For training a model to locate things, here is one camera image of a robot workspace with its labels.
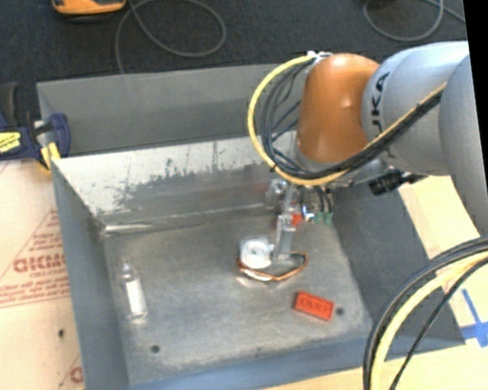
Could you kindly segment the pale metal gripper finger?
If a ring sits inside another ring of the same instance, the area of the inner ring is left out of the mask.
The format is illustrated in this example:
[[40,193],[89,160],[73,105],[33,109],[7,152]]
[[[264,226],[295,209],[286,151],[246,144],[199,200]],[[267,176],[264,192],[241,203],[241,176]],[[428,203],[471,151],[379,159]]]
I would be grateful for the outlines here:
[[289,190],[289,182],[280,177],[271,178],[269,186],[264,194],[267,210],[283,208],[286,194]]
[[291,248],[296,231],[293,220],[294,216],[289,213],[278,216],[273,249],[275,260],[287,259],[292,253]]

